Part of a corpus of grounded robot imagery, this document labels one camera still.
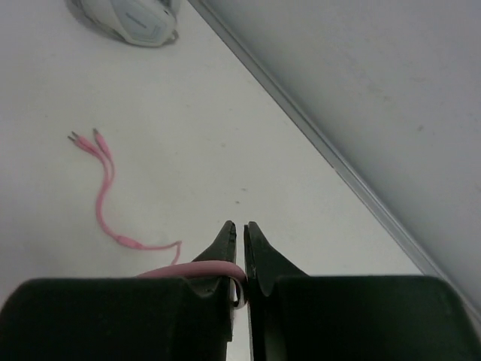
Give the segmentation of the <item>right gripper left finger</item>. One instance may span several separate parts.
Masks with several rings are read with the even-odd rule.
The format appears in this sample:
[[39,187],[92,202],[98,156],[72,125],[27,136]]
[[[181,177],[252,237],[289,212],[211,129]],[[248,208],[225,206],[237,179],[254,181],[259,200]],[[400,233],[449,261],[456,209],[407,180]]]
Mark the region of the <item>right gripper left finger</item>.
[[3,360],[224,360],[236,228],[168,277],[38,278],[1,310]]

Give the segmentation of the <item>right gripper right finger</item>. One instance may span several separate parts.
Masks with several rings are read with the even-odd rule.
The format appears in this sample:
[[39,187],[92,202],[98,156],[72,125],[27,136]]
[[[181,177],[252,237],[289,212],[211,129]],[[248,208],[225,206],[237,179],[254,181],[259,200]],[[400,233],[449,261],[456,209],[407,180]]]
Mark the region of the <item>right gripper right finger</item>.
[[448,283],[419,275],[311,276],[244,227],[254,360],[478,360]]

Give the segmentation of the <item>pink headphones with cable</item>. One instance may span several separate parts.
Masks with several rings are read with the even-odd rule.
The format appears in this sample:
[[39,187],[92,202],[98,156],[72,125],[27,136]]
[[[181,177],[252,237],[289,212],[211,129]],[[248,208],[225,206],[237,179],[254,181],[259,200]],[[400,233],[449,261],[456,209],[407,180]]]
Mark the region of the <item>pink headphones with cable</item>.
[[113,185],[116,175],[116,166],[113,161],[111,151],[104,137],[97,129],[93,129],[94,142],[72,132],[68,138],[75,146],[82,151],[91,154],[102,164],[104,175],[102,183],[95,199],[95,218],[101,230],[117,244],[131,250],[157,251],[176,249],[175,256],[170,265],[157,268],[140,274],[142,278],[206,278],[206,277],[227,277],[230,278],[235,286],[236,299],[233,306],[240,309],[247,303],[247,276],[245,272],[235,263],[224,260],[201,260],[187,263],[179,263],[181,254],[181,241],[162,246],[145,245],[133,238],[121,235],[109,227],[103,215],[104,199]]

